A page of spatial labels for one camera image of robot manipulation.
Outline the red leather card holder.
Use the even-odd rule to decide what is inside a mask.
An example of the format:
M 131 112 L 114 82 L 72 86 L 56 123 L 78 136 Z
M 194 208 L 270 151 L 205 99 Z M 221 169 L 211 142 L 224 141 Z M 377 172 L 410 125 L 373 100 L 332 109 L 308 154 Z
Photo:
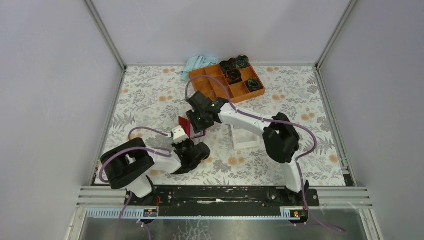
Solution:
M 189 136 L 190 139 L 198 139 L 206 136 L 205 130 L 201 130 L 200 132 L 195 133 L 191 122 L 186 117 L 179 116 L 178 124 L 184 129 L 185 133 Z

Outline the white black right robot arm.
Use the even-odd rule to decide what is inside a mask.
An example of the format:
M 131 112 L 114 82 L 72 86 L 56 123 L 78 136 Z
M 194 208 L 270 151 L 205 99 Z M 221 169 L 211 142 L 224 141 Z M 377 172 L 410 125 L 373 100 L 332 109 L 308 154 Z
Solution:
M 200 91 L 185 100 L 192 107 L 186 115 L 195 133 L 218 123 L 261 137 L 268 157 L 281 164 L 287 201 L 293 206 L 299 206 L 307 199 L 309 184 L 303 179 L 301 169 L 293 159 L 300 148 L 300 136 L 295 130 L 295 124 L 285 114 L 261 115 L 236 107 L 222 97 L 211 100 Z

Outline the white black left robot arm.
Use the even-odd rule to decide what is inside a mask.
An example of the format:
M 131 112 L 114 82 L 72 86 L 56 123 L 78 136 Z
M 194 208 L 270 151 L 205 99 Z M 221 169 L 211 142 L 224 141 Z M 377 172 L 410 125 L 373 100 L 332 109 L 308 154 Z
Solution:
M 100 157 L 99 180 L 111 189 L 124 189 L 131 206 L 153 205 L 159 199 L 150 171 L 171 175 L 187 174 L 210 156 L 209 147 L 186 139 L 173 149 L 149 147 L 142 138 L 132 139 Z

